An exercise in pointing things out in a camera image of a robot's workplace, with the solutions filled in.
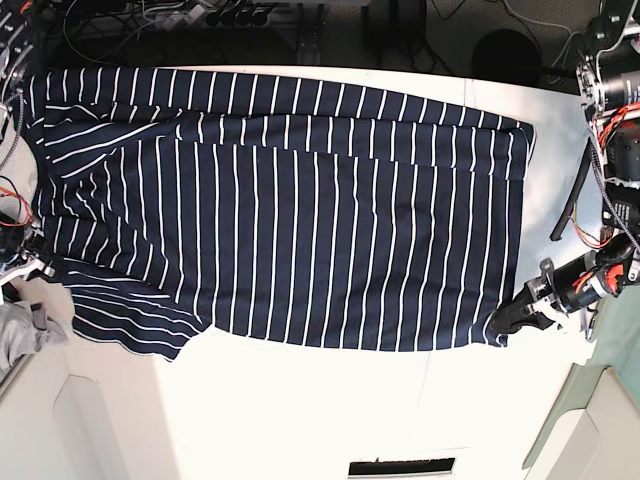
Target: white stripe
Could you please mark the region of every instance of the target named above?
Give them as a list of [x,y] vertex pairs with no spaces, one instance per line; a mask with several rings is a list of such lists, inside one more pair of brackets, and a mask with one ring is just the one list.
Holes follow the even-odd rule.
[[168,103],[168,107],[171,108],[173,106],[173,89],[175,87],[176,84],[176,74],[178,73],[177,70],[173,71],[173,74],[171,75],[171,83],[169,84],[169,103]]
[[216,304],[218,303],[218,291],[220,289],[220,173],[218,167],[218,145],[213,144],[213,167],[215,172],[215,212],[214,212],[214,235],[216,243],[216,286],[213,290],[213,302],[211,303],[211,319],[216,321]]
[[91,127],[91,128],[89,128],[87,130],[82,130],[81,132],[73,133],[73,134],[68,135],[68,136],[66,136],[64,138],[61,138],[59,140],[53,140],[51,142],[46,142],[44,144],[44,146],[45,147],[50,147],[51,145],[56,145],[58,143],[63,143],[63,142],[66,142],[67,140],[71,140],[72,138],[81,137],[83,135],[88,135],[89,133],[93,133],[96,130],[100,130],[101,128],[108,127],[108,126],[109,126],[108,123],[103,123],[102,125],[96,125],[95,127]]
[[[336,260],[336,232],[338,230],[338,204],[340,200],[340,185],[338,184],[338,155],[333,156],[333,186],[334,186],[334,204],[333,204],[333,228],[331,230],[331,262],[329,262],[329,285],[327,287],[327,303],[324,310],[324,324],[322,327],[322,338],[327,335],[327,326],[329,325],[329,309],[331,307],[331,297],[333,296],[333,270]],[[304,345],[307,345],[307,339],[304,339]]]
[[269,313],[267,315],[267,338],[271,333],[271,318],[273,316],[273,297],[276,288],[276,256],[278,244],[278,150],[273,147],[273,250],[271,252],[271,296],[269,299]]
[[349,313],[349,299],[351,298],[351,286],[353,282],[353,261],[356,253],[356,234],[358,232],[358,213],[360,204],[358,202],[358,157],[353,159],[353,227],[351,231],[351,253],[349,254],[349,275],[347,277],[347,294],[344,301],[344,311],[342,313],[342,325],[340,326],[340,348],[344,345],[344,331],[347,327]]
[[133,255],[131,255],[131,261],[129,262],[129,266],[127,267],[127,275],[131,275],[131,269],[133,268],[133,264],[138,258],[138,231],[133,231]]
[[413,185],[411,186],[411,244],[409,246],[409,259],[407,260],[407,271],[405,272],[398,295],[398,329],[396,330],[396,351],[400,350],[400,338],[402,337],[402,325],[404,323],[404,294],[411,273],[413,263],[413,251],[416,245],[416,186],[418,184],[418,166],[413,167]]
[[253,329],[253,310],[256,301],[256,277],[258,267],[258,214],[260,210],[260,200],[258,198],[258,152],[257,147],[253,148],[253,274],[251,279],[251,303],[249,306],[249,329],[251,335]]
[[109,211],[113,211],[111,208],[111,172],[109,172],[109,168],[107,168],[107,162],[103,163],[102,166],[104,167],[104,173],[107,177],[107,181],[105,182],[105,186],[107,187],[107,208]]
[[291,239],[291,279],[289,281],[289,307],[287,308],[287,323],[284,338],[289,342],[289,329],[291,327],[291,311],[293,308],[293,290],[296,279],[296,249],[298,246],[298,152],[293,151],[293,235]]
[[153,258],[153,243],[149,243],[149,255],[147,257],[147,266],[144,269],[144,275],[142,276],[142,280],[145,282],[149,278],[149,270],[151,269],[151,259]]
[[67,110],[73,110],[74,108],[77,108],[79,110],[82,110],[84,113],[86,113],[87,115],[89,115],[90,117],[94,118],[95,120],[100,120],[95,113],[87,110],[85,107],[83,107],[82,105],[71,105],[69,107],[63,107],[60,105],[47,105],[45,107],[47,110],[63,110],[63,111],[67,111]]
[[267,117],[262,117],[262,146],[267,147]]
[[100,263],[100,255],[102,254],[102,252],[104,251],[105,248],[107,248],[107,244],[109,243],[109,235],[107,235],[107,237],[104,239],[104,243],[102,244],[102,247],[100,248],[100,250],[98,250],[98,253],[96,253],[96,261],[94,263],[98,264],[98,265],[102,265]]
[[389,161],[393,162],[396,159],[396,122],[391,121],[391,155]]
[[382,120],[382,114],[384,113],[384,106],[387,103],[387,91],[382,91],[382,100],[380,101],[380,108],[378,109],[378,120]]
[[278,86],[280,85],[280,77],[276,77],[276,81],[273,85],[273,96],[271,97],[271,115],[276,108],[276,98],[278,97]]
[[333,139],[333,117],[329,117],[329,132],[327,133],[327,153],[331,153],[331,141]]
[[298,78],[298,81],[296,83],[296,92],[293,94],[293,107],[291,111],[293,115],[295,115],[298,110],[298,95],[300,94],[300,82],[301,80]]
[[460,273],[460,292],[458,293],[458,302],[456,304],[456,316],[453,321],[453,331],[451,335],[451,348],[456,346],[456,338],[458,338],[458,320],[460,319],[460,307],[462,306],[462,295],[465,291],[465,280],[467,275],[467,262],[469,261],[469,250],[471,248],[471,232],[473,231],[473,196],[475,193],[476,174],[471,172],[471,180],[469,184],[469,222],[467,225],[467,245],[464,251],[464,260],[462,261],[462,272]]
[[457,170],[454,168],[452,170],[453,179],[452,179],[452,191],[451,191],[451,207],[449,208],[449,237],[447,239],[447,248],[444,252],[444,268],[442,271],[442,282],[440,286],[440,292],[438,292],[438,307],[436,309],[436,324],[433,327],[433,340],[432,345],[433,349],[437,350],[437,340],[438,340],[438,328],[440,327],[440,314],[442,309],[442,295],[444,294],[444,288],[447,283],[447,270],[449,269],[449,253],[451,252],[451,243],[453,240],[453,209],[456,203],[456,188],[457,188]]
[[[72,296],[73,296],[74,300],[75,300],[75,299],[78,299],[78,298],[86,298],[87,300],[93,300],[93,301],[95,301],[95,302],[101,302],[101,303],[106,303],[106,304],[111,304],[111,305],[121,305],[121,306],[123,306],[123,307],[127,307],[127,308],[128,308],[128,306],[127,306],[127,305],[125,305],[125,304],[118,303],[118,302],[108,302],[108,301],[106,301],[106,300],[104,300],[104,299],[91,297],[91,296],[89,296],[89,295],[80,295],[80,294],[77,294],[77,293],[76,293],[76,294],[73,294]],[[165,332],[165,333],[168,333],[169,335],[172,335],[172,336],[179,335],[179,336],[184,337],[184,338],[187,338],[187,339],[191,338],[189,335],[187,335],[187,334],[185,334],[185,333],[182,333],[182,332],[172,332],[171,330],[168,330],[168,329],[166,329],[166,328],[162,328],[162,327],[144,327],[144,326],[140,325],[139,323],[135,322],[133,319],[131,319],[131,318],[129,318],[129,317],[121,317],[121,316],[119,316],[119,315],[115,315],[115,314],[113,314],[113,313],[106,312],[106,311],[101,310],[101,309],[99,309],[99,308],[93,307],[93,306],[91,306],[91,305],[87,305],[86,303],[80,303],[80,302],[78,302],[78,301],[74,301],[74,305],[75,305],[76,307],[86,308],[87,310],[93,310],[94,312],[101,313],[102,315],[105,315],[105,316],[107,316],[107,317],[109,317],[109,318],[114,318],[114,319],[116,319],[116,320],[128,320],[128,321],[130,321],[131,323],[133,323],[137,328],[139,328],[139,329],[141,329],[141,330],[159,331],[159,332]],[[140,313],[141,313],[142,315],[146,315],[146,313],[145,313],[145,312],[143,312],[142,310],[139,310],[139,311],[140,311]]]
[[[200,113],[200,118],[198,118],[198,140],[200,141],[200,143],[204,143],[204,133],[202,132],[202,121],[204,120],[204,113]],[[243,136],[242,139],[244,141],[244,123],[242,124],[243,127]]]
[[311,115],[307,115],[307,137],[305,138],[305,151],[311,151]]
[[131,109],[131,115],[129,115],[129,123],[133,123],[133,120],[135,119],[137,111],[138,111],[138,106],[134,105],[133,108]]
[[416,164],[416,123],[411,124],[411,165]]
[[420,117],[418,118],[418,123],[422,123],[424,120],[424,115],[427,113],[427,104],[429,101],[426,98],[422,99],[422,110],[420,110]]
[[231,115],[231,109],[233,108],[233,96],[236,91],[236,79],[238,78],[238,74],[234,73],[233,78],[231,80],[231,91],[229,92],[229,107],[227,108],[227,115]]
[[240,184],[238,182],[238,146],[233,145],[233,292],[231,293],[231,311],[229,313],[229,331],[233,333],[236,313],[236,293],[238,291],[238,214],[240,210]]
[[98,217],[96,217],[96,214],[93,213],[93,210],[89,207],[89,204],[87,203],[87,201],[80,196],[80,190],[76,190],[76,198],[80,200],[82,203],[84,203],[85,208],[89,210],[89,213],[91,214],[93,219],[95,221],[98,221]]
[[80,91],[78,92],[78,101],[79,102],[82,102],[82,94],[84,93],[84,71],[85,71],[84,68],[80,70]]
[[67,252],[71,253],[71,248],[73,248],[73,242],[76,239],[76,234],[78,233],[78,224],[80,223],[80,217],[76,217],[76,221],[73,224],[73,232],[71,233],[71,240],[69,240],[69,246],[67,247]]
[[318,115],[318,108],[320,107],[320,97],[322,97],[322,86],[324,85],[324,81],[320,80],[318,84],[318,93],[316,94],[316,105],[313,107],[313,114]]
[[211,77],[211,84],[209,85],[209,102],[207,103],[207,112],[211,113],[211,106],[213,105],[213,90],[216,85],[216,75],[217,72],[213,72],[213,76]]
[[400,114],[398,115],[398,121],[404,120],[404,111],[407,108],[407,94],[405,93],[402,98],[402,106],[400,107]]
[[53,239],[53,252],[60,253],[58,248],[58,238],[60,237],[60,227],[62,226],[62,217],[58,217],[58,228],[56,229],[56,236]]
[[248,117],[251,117],[251,115],[253,115],[253,102],[256,98],[256,87],[258,85],[258,76],[254,75],[253,76],[253,85],[251,86],[251,100],[249,100],[249,112],[247,113]]
[[160,114],[160,107],[156,106],[155,112],[153,112],[153,115],[151,115],[151,123],[156,121],[156,118],[158,118],[159,114]]
[[153,94],[156,91],[156,77],[158,75],[158,69],[155,68],[153,70],[153,75],[151,75],[151,90],[149,91],[149,106],[153,105]]
[[433,179],[431,183],[431,204],[430,204],[431,236],[429,237],[429,249],[427,250],[427,263],[424,268],[424,275],[422,276],[422,285],[420,285],[420,292],[418,293],[418,315],[416,316],[416,338],[414,342],[414,350],[419,349],[418,342],[420,340],[420,331],[422,330],[422,305],[424,303],[424,289],[427,286],[427,280],[429,279],[429,270],[431,268],[431,253],[433,252],[433,239],[435,237],[435,229],[436,229],[435,203],[436,203],[437,188],[438,188],[438,168],[434,167]]
[[380,321],[378,323],[378,340],[376,343],[376,350],[378,350],[382,344],[382,326],[384,322],[384,304],[385,296],[387,293],[387,285],[389,284],[389,277],[391,276],[391,269],[393,267],[393,257],[396,250],[396,188],[398,186],[398,164],[393,166],[393,186],[391,187],[391,247],[389,249],[389,264],[387,266],[387,275],[384,278],[382,284],[382,292],[380,294]]
[[340,93],[338,94],[338,103],[336,104],[336,111],[334,116],[340,115],[340,107],[342,106],[342,97],[344,95],[344,83],[340,85]]
[[109,265],[109,268],[111,270],[113,270],[113,266],[116,264],[116,260],[118,259],[118,257],[122,253],[122,238],[121,237],[122,237],[122,218],[118,217],[118,238],[116,239],[117,245],[118,245],[118,251],[116,252],[116,254],[111,259],[111,264]]
[[144,205],[144,177],[142,176],[142,140],[138,140],[138,186],[140,189],[140,213],[142,217],[142,238],[147,238],[147,216]]
[[456,126],[451,128],[451,168],[455,168],[456,161],[458,160],[456,155],[456,134],[458,133],[458,128]]
[[469,169],[471,172],[476,170],[476,133],[477,129],[471,127],[471,168]]
[[437,125],[431,125],[431,166],[436,166],[436,132],[438,130]]
[[193,87],[196,83],[196,71],[191,74],[191,84],[189,85],[189,101],[187,102],[187,110],[191,110],[193,104]]
[[85,153],[85,152],[89,152],[91,150],[95,150],[97,148],[108,147],[110,145],[113,145],[114,143],[119,143],[119,142],[121,142],[123,140],[126,140],[129,137],[133,137],[134,135],[137,135],[138,133],[140,133],[140,132],[142,132],[142,131],[150,128],[150,127],[154,127],[154,126],[155,126],[154,124],[144,125],[144,126],[138,128],[138,129],[134,130],[133,132],[129,132],[126,135],[123,135],[123,136],[118,137],[118,138],[114,138],[113,140],[110,140],[108,142],[99,143],[99,144],[96,144],[96,145],[91,145],[91,146],[88,146],[88,147],[85,147],[85,148],[81,148],[79,150],[74,150],[73,152],[69,152],[66,155],[63,155],[62,157],[56,158],[55,160],[52,161],[52,163],[61,162],[62,160],[66,159],[66,158],[69,158],[69,157],[71,157],[73,155],[76,155],[78,153]]
[[175,160],[176,160],[176,200],[177,200],[177,217],[178,217],[178,269],[180,270],[180,281],[176,289],[175,302],[180,303],[180,293],[182,293],[182,285],[184,284],[184,255],[182,252],[182,185],[180,177],[180,142],[174,141],[175,144]]
[[362,87],[362,91],[360,92],[360,102],[358,103],[358,111],[356,112],[356,118],[360,118],[360,114],[362,113],[362,106],[364,105],[364,97],[367,94],[367,87]]
[[478,301],[476,303],[476,309],[473,314],[473,322],[469,326],[469,343],[471,343],[473,327],[478,323],[478,315],[480,314],[480,305],[482,304],[482,298],[484,297],[484,281],[487,277],[487,263],[489,262],[489,248],[491,247],[491,215],[493,214],[493,177],[489,176],[489,198],[487,199],[487,238],[485,240],[484,249],[484,262],[482,264],[482,276],[480,277],[480,288],[478,295]]
[[353,118],[349,119],[349,156],[353,156],[353,129],[355,128],[355,121]]
[[376,133],[376,121],[371,119],[371,130],[369,131],[369,158],[373,157],[373,140],[375,138]]
[[138,71],[140,69],[136,68],[133,71],[133,82],[131,83],[131,97],[129,98],[129,105],[133,105],[133,100],[136,96],[136,85],[138,84]]
[[65,70],[62,74],[62,99],[64,103],[67,103],[67,74],[69,70]]
[[67,184],[62,184],[62,205],[69,211],[72,217],[77,217],[76,213],[71,209],[67,203]]
[[[311,265],[309,274],[309,300],[307,301],[307,316],[304,320],[304,334],[302,338],[307,338],[309,333],[309,321],[311,319],[311,304],[313,303],[313,284],[315,282],[316,271],[316,241],[318,237],[318,198],[320,187],[318,185],[318,152],[313,152],[313,182],[314,182],[314,199],[313,199],[313,233],[311,234]],[[322,345],[324,346],[325,337],[322,337]]]
[[496,131],[491,130],[491,147],[489,150],[489,156],[491,158],[491,168],[489,169],[489,175],[493,175],[493,171],[496,168],[496,159],[494,156],[494,148],[496,146]]
[[289,122],[291,120],[291,115],[284,116],[284,149],[289,149]]
[[240,122],[242,124],[242,129],[240,130],[240,145],[244,147],[244,136],[247,132],[247,119],[241,118]]
[[124,205],[124,221],[129,223],[129,204],[127,202],[127,180],[124,176],[124,147],[120,149],[120,179],[122,180],[122,204]]
[[[51,100],[51,72],[47,74],[47,101]],[[98,75],[98,86],[100,86],[100,76]]]
[[220,123],[220,125],[219,125],[219,127],[220,127],[220,140],[219,140],[219,143],[220,143],[220,145],[223,145],[224,144],[224,114],[220,115],[220,122],[219,123]]
[[167,269],[169,268],[169,260],[164,251],[164,213],[162,211],[162,162],[160,161],[160,137],[156,137],[156,168],[158,169],[158,233],[160,234],[160,253],[164,258],[164,270],[162,278],[158,284],[158,289],[162,290],[164,281],[167,278]]
[[162,342],[160,340],[154,340],[154,341],[150,341],[150,340],[142,340],[140,338],[134,337],[133,335],[131,335],[131,333],[129,333],[127,330],[125,330],[124,328],[120,328],[120,327],[111,327],[111,328],[107,328],[101,325],[96,325],[95,323],[90,322],[89,320],[87,320],[84,317],[81,317],[80,315],[78,315],[76,313],[75,318],[77,320],[81,320],[82,322],[91,325],[94,328],[97,328],[98,330],[104,330],[105,332],[114,332],[114,331],[119,331],[124,333],[127,337],[131,338],[131,340],[134,340],[137,343],[148,343],[148,344],[155,344],[155,345],[166,345],[167,347],[170,347],[176,351],[180,350],[180,347],[176,347],[175,345],[171,345],[170,343],[167,342]]
[[116,97],[118,96],[118,80],[120,79],[120,67],[116,68],[116,75],[113,79],[113,98],[111,101],[113,103],[116,102]]

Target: black object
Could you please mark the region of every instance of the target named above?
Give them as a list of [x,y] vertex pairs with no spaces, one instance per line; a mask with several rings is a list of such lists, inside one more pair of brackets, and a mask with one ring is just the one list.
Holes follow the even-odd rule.
[[557,242],[562,238],[562,232],[567,227],[567,223],[569,223],[569,218],[571,218],[571,213],[573,211],[573,207],[578,201],[578,196],[580,195],[580,191],[582,190],[582,186],[584,185],[584,181],[587,178],[587,173],[589,172],[589,167],[591,166],[591,149],[593,148],[593,144],[590,140],[587,141],[587,146],[582,153],[582,160],[580,160],[580,168],[578,168],[578,174],[576,175],[576,180],[573,182],[573,187],[571,188],[571,192],[569,193],[569,198],[567,198],[567,203],[564,205],[564,209],[562,210],[562,214],[558,219],[558,223],[553,227],[553,231],[549,238],[552,242]]
[[496,30],[482,37],[471,65],[474,78],[524,87],[537,86],[542,74],[535,44],[515,30]]
[[[620,219],[634,235],[640,235],[640,191],[618,185],[607,184],[607,195]],[[606,203],[602,205],[602,223],[618,227],[616,219]]]
[[[0,213],[0,221],[3,223],[14,223],[4,213]],[[6,263],[18,253],[20,245],[24,241],[24,227],[5,227],[0,226],[0,263]]]
[[607,146],[611,174],[627,182],[640,181],[640,124],[624,122]]
[[489,327],[497,335],[516,333],[523,326],[544,330],[554,322],[540,311],[540,302],[558,312],[572,313],[608,295],[617,296],[625,286],[638,282],[629,273],[633,251],[633,244],[622,234],[599,252],[591,250],[557,270],[551,260],[543,260],[540,277],[528,281],[513,300],[500,305]]

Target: cable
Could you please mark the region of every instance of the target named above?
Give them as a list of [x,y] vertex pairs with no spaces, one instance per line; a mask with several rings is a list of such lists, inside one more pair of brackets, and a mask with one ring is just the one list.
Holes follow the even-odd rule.
[[620,215],[613,206],[611,199],[609,198],[609,194],[607,193],[607,189],[604,186],[604,180],[602,179],[602,164],[600,163],[600,152],[596,149],[596,146],[593,144],[593,140],[589,142],[591,145],[591,167],[593,169],[593,175],[596,177],[596,183],[598,184],[598,188],[600,189],[600,194],[602,195],[602,199],[609,207],[611,215],[616,219],[618,226],[620,229],[629,237],[631,243],[635,247],[636,251],[640,252],[640,243],[636,240],[636,237],[633,236],[629,227],[622,221]]
[[433,8],[436,9],[436,13],[438,14],[438,16],[442,19],[442,20],[449,20],[451,17],[453,17],[456,13],[458,13],[458,10],[460,10],[462,8],[462,6],[467,3],[467,0],[461,0],[461,2],[456,6],[456,8],[454,8],[453,10],[451,10],[451,12],[448,15],[442,15],[442,13],[440,13],[440,10],[438,9],[438,5],[436,5],[436,0],[431,0],[431,3],[433,3]]
[[69,8],[67,8],[67,11],[64,15],[64,19],[62,20],[62,34],[64,35],[64,39],[67,41],[67,45],[69,45],[69,48],[71,48],[71,50],[73,50],[77,55],[80,55],[85,60],[89,60],[91,63],[102,63],[104,65],[114,65],[117,67],[118,64],[116,63],[103,62],[100,61],[100,59],[95,60],[93,58],[87,57],[84,53],[80,52],[76,47],[74,47],[71,43],[71,40],[69,40],[69,35],[67,35],[67,18],[69,17],[69,12],[71,12],[71,9],[75,6],[76,3],[78,3],[78,0],[73,0],[73,2],[71,2],[71,5],[69,5]]
[[11,95],[11,97],[9,97],[9,99],[5,102],[5,104],[7,105],[10,104],[16,98],[18,98],[20,102],[19,103],[20,110],[18,113],[18,123],[16,124],[16,132],[15,132],[15,136],[13,137],[13,142],[11,143],[11,147],[9,147],[9,151],[5,155],[2,162],[0,162],[0,171],[2,171],[2,169],[6,166],[7,162],[11,159],[11,156],[16,151],[16,148],[18,148],[18,141],[20,140],[20,132],[22,131],[22,123],[24,122],[24,94],[22,93],[22,90],[18,90],[16,93]]
[[[18,189],[16,188],[16,184],[13,183],[13,180],[11,180],[9,177],[5,177],[4,175],[0,175],[0,178],[6,180],[9,183],[9,185],[11,185],[11,188],[13,188],[13,191],[15,192],[16,195],[21,196],[18,193]],[[18,200],[18,218],[20,218],[20,215],[22,214],[22,202],[20,201],[19,198],[17,198],[17,200]]]

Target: black cable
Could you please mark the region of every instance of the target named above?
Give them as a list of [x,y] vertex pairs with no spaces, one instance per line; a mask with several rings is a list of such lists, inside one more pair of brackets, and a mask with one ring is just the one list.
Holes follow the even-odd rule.
[[431,0],[431,3],[433,4],[433,8],[436,9],[436,13],[438,14],[438,16],[442,19],[442,20],[449,20],[451,17],[453,17],[456,13],[458,13],[458,10],[460,10],[462,8],[462,6],[467,3],[467,0],[462,0],[457,6],[456,8],[454,8],[453,10],[451,10],[451,12],[448,15],[442,15],[442,13],[440,13],[440,10],[438,9],[438,5],[436,5],[436,0]]
[[[11,188],[13,188],[13,193],[18,195],[18,197],[21,196],[20,193],[18,193],[18,189],[16,188],[16,184],[13,183],[13,180],[11,180],[9,177],[5,177],[4,175],[0,175],[0,178],[9,182],[9,185],[11,185]],[[22,215],[22,201],[20,200],[20,198],[16,198],[16,200],[18,200],[18,219],[20,219],[20,215]]]
[[573,207],[578,201],[578,196],[580,195],[584,181],[587,178],[587,173],[589,172],[589,166],[591,165],[591,148],[593,148],[591,141],[588,141],[582,154],[582,160],[580,160],[580,168],[578,168],[576,180],[573,182],[569,198],[567,198],[567,203],[565,203],[562,214],[560,215],[556,226],[553,227],[551,235],[549,235],[552,242],[557,242],[562,238],[562,232],[564,232],[564,229],[567,227],[567,223],[569,223]]

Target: orange wire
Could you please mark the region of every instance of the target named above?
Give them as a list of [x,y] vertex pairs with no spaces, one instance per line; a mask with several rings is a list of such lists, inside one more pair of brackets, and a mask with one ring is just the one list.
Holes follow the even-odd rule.
[[582,288],[582,286],[585,284],[585,282],[587,280],[589,280],[591,277],[593,276],[593,272],[587,272],[585,273],[583,276],[581,276],[575,283],[574,286],[576,287],[576,294],[580,292],[580,289]]
[[0,187],[0,193],[3,196],[9,196],[9,197],[13,197],[13,198],[17,198],[18,201],[20,201],[20,203],[22,203],[22,205],[25,208],[25,211],[27,212],[27,217],[25,218],[25,220],[23,222],[16,222],[16,223],[4,223],[2,221],[0,221],[0,225],[2,225],[3,227],[22,227],[23,225],[26,225],[27,223],[31,222],[31,219],[33,218],[33,212],[31,211],[31,206],[29,205],[29,202],[27,202],[24,197],[16,192],[12,192],[11,190],[8,190],[4,187]]

